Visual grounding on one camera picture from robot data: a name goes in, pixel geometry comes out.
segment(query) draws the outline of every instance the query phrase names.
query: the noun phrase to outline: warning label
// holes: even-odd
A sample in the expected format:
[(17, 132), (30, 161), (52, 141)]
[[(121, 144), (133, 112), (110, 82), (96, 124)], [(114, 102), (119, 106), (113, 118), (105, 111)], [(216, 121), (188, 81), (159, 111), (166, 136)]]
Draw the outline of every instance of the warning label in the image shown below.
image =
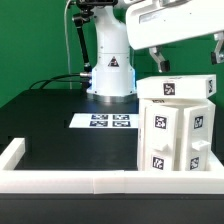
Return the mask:
[(113, 57), (108, 65), (109, 67), (119, 67), (119, 64), (117, 63), (117, 59)]

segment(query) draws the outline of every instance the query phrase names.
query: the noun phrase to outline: cable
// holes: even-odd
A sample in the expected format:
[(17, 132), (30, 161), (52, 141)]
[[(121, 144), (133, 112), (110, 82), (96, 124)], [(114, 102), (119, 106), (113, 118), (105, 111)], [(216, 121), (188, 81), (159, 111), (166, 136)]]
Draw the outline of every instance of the cable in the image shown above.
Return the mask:
[[(49, 81), (49, 80), (40, 80), (40, 81), (37, 81), (37, 82), (35, 82), (35, 83), (33, 83), (30, 87), (29, 87), (29, 89), (32, 89), (33, 88), (33, 86), (35, 86), (35, 85), (37, 85), (37, 84), (39, 84), (39, 83), (41, 83), (41, 82), (46, 82), (46, 81)], [(77, 83), (81, 83), (80, 81), (77, 81), (77, 80), (50, 80), (50, 82), (77, 82)]]
[(64, 28), (65, 28), (65, 42), (66, 42), (66, 52), (68, 60), (68, 73), (71, 74), (71, 54), (69, 49), (69, 40), (68, 40), (68, 25), (67, 25), (67, 10), (72, 0), (68, 0), (65, 6), (64, 11)]
[(40, 89), (43, 89), (46, 85), (48, 85), (50, 82), (57, 80), (57, 79), (63, 79), (63, 78), (71, 78), (71, 77), (75, 77), (75, 76), (79, 76), (78, 73), (75, 74), (67, 74), (67, 75), (59, 75), (59, 76), (55, 76), (49, 80), (47, 80), (43, 85), (40, 86)]
[(71, 77), (75, 77), (75, 76), (79, 76), (79, 74), (78, 73), (71, 74), (71, 75), (66, 74), (66, 75), (55, 76), (55, 77), (53, 77), (51, 79), (40, 80), (40, 81), (37, 81), (37, 82), (33, 83), (29, 87), (29, 89), (32, 89), (33, 86), (35, 86), (36, 84), (42, 83), (42, 82), (44, 82), (44, 83), (41, 85), (40, 89), (43, 89), (46, 85), (48, 85), (51, 82), (69, 82), (68, 80), (58, 80), (58, 79), (71, 78)]

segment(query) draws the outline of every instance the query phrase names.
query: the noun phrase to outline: black table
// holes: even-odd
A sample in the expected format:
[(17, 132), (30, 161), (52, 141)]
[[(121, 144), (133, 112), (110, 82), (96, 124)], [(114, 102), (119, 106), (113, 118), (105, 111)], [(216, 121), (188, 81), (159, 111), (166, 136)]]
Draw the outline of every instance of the black table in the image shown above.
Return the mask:
[[(0, 109), (0, 149), (26, 138), (17, 170), (136, 170), (137, 129), (71, 129), (74, 113), (138, 113), (79, 90), (24, 91)], [(217, 110), (217, 117), (222, 111)], [(223, 159), (222, 121), (213, 151)], [(0, 223), (223, 223), (224, 195), (0, 194)]]

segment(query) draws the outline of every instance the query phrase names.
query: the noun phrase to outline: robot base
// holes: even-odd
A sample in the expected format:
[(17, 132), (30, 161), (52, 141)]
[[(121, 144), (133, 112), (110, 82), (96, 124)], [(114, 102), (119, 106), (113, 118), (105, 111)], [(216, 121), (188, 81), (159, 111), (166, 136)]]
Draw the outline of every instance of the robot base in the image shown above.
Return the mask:
[(126, 103), (137, 99), (136, 92), (126, 96), (103, 96), (94, 93), (87, 93), (87, 98), (105, 103)]

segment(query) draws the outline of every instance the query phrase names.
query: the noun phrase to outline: metal bracket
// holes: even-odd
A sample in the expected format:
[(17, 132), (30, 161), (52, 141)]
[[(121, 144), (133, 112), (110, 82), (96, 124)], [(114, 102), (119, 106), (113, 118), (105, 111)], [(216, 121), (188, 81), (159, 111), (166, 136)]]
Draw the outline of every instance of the metal bracket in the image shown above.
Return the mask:
[(149, 48), (149, 53), (155, 62), (158, 64), (159, 72), (168, 72), (170, 71), (170, 62), (165, 60), (163, 55), (160, 52), (160, 47)]
[(218, 41), (215, 51), (211, 53), (212, 64), (224, 62), (224, 31), (214, 34), (215, 40)]

